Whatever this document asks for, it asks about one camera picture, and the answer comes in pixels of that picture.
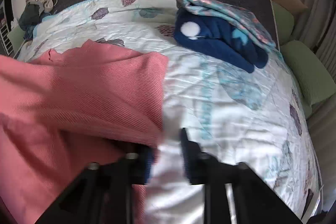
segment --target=white bedsheet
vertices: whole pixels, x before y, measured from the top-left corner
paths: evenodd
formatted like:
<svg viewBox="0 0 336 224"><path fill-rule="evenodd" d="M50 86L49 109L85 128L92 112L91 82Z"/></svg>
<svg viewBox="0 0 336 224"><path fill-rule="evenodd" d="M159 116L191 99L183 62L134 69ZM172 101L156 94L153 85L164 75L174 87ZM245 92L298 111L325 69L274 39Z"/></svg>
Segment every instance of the white bedsheet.
<svg viewBox="0 0 336 224"><path fill-rule="evenodd" d="M108 8L101 19L92 19ZM297 89L276 53L248 74L221 60L179 47L171 35L175 0L88 0L50 16L34 30L19 60L53 48L64 52L87 39L118 42L169 58L164 84L164 138L147 185L146 220L155 224L203 223L202 186L184 176L179 129L222 162L247 162L297 214L308 189L318 192L313 146ZM291 116L290 105L298 120ZM231 192L228 192L232 204Z"/></svg>

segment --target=bedsheet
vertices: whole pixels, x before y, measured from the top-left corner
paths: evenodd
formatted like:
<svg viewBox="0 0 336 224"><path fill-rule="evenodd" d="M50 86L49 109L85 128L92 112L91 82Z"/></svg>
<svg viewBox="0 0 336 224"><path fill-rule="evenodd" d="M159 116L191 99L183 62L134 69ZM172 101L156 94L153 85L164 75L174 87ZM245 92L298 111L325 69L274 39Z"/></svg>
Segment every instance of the bedsheet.
<svg viewBox="0 0 336 224"><path fill-rule="evenodd" d="M173 39L175 0L87 0L43 19L19 60L87 39L169 58L164 82L164 139L147 185L146 223L203 223L202 186L184 176L179 129L222 162L247 162L298 215L318 173L297 88L277 50L248 74L180 47ZM228 199L233 204L232 192ZM235 212L231 206L231 218Z"/></svg>

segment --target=pink garment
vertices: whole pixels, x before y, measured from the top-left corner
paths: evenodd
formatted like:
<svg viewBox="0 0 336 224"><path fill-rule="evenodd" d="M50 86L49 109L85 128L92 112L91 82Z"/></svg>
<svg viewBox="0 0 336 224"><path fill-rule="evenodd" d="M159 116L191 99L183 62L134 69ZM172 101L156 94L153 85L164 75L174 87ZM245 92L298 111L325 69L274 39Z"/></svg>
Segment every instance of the pink garment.
<svg viewBox="0 0 336 224"><path fill-rule="evenodd" d="M156 147L166 65L91 40L32 64L0 56L0 196L18 224L35 223L89 162L122 156L107 139ZM137 187L137 223L144 195Z"/></svg>

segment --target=folded blanket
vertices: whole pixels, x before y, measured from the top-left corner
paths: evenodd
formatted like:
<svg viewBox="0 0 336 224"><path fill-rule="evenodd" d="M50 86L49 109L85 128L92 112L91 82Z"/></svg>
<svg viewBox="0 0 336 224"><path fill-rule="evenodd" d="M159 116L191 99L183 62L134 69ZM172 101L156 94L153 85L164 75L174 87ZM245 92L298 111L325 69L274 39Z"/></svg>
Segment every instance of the folded blanket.
<svg viewBox="0 0 336 224"><path fill-rule="evenodd" d="M107 139L156 147L166 65L90 40L34 64L0 56L0 196L18 224L35 223L89 162L121 157ZM141 223L143 186L136 197Z"/></svg>
<svg viewBox="0 0 336 224"><path fill-rule="evenodd" d="M265 67L271 36L252 12L216 0L176 0L175 40L249 73Z"/></svg>

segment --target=white polka dot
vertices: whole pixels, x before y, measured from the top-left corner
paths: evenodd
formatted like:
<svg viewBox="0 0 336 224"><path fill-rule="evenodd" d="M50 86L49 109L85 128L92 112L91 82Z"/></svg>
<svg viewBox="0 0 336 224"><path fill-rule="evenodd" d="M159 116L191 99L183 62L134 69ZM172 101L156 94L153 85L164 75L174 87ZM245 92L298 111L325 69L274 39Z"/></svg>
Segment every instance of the white polka dot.
<svg viewBox="0 0 336 224"><path fill-rule="evenodd" d="M201 27L196 22L188 21L181 26L181 33L186 37L195 37L200 31Z"/></svg>

